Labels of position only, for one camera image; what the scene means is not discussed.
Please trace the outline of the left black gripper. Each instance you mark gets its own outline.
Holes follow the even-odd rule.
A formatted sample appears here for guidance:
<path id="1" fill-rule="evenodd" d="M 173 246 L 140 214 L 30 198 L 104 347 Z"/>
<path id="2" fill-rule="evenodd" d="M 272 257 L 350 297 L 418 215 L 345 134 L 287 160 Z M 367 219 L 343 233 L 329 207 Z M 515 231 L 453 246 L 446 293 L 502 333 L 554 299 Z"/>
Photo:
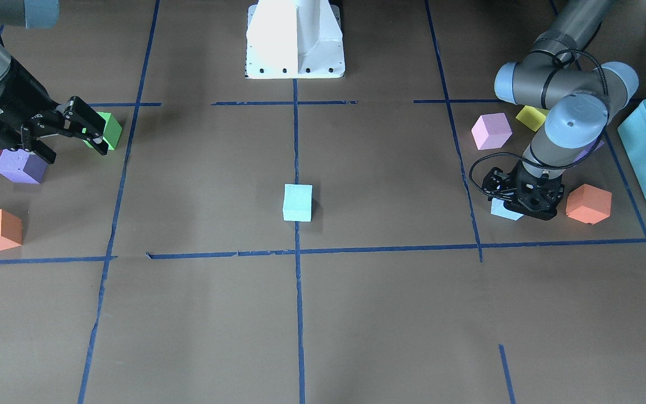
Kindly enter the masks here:
<path id="1" fill-rule="evenodd" d="M 500 168 L 492 168 L 483 179 L 482 190 L 489 199 L 502 200 L 505 209 L 549 221 L 558 214 L 565 186 L 561 177 L 533 176 L 518 162 L 507 174 Z"/>

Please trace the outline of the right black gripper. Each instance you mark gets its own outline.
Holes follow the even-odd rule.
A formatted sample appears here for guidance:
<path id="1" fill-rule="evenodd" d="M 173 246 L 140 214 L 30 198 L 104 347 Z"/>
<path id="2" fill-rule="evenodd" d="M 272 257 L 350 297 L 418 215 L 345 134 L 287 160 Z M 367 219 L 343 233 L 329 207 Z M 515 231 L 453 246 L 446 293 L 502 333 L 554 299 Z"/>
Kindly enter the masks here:
<path id="1" fill-rule="evenodd" d="M 60 105 L 54 102 L 45 87 L 13 59 L 0 81 L 0 149 L 23 149 L 47 164 L 53 164 L 56 152 L 39 139 L 54 136 L 57 130 L 33 123 L 39 117 L 60 130 L 64 118 L 68 123 L 64 135 L 84 140 L 100 155 L 108 154 L 109 145 L 104 140 L 105 119 L 80 97 L 71 97 Z"/>

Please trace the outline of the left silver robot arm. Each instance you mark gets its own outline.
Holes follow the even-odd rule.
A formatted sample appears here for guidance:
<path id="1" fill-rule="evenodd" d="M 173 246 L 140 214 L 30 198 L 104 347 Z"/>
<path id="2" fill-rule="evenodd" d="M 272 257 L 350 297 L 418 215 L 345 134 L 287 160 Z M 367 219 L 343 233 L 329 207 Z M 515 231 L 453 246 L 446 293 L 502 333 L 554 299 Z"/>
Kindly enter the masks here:
<path id="1" fill-rule="evenodd" d="M 522 62 L 500 67 L 495 94 L 503 102 L 548 112 L 512 171 L 492 168 L 476 189 L 505 209 L 544 221 L 564 196 L 564 172 L 587 158 L 602 132 L 639 87 L 623 62 L 600 63 L 585 51 L 612 1 L 569 1 Z"/>

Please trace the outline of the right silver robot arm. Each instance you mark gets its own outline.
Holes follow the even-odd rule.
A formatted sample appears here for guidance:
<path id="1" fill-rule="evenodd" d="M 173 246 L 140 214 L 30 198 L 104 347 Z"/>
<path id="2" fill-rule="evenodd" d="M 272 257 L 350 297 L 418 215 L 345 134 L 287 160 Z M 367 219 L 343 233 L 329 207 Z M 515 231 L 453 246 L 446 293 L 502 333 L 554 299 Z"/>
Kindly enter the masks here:
<path id="1" fill-rule="evenodd" d="M 0 25 L 44 29 L 58 18 L 57 1 L 0 1 Z M 104 118 L 76 95 L 66 103 L 52 100 L 44 85 L 5 48 L 0 33 L 0 150 L 21 149 L 52 164 L 56 153 L 41 139 L 61 135 L 83 140 L 105 155 L 109 145 L 104 130 Z"/>

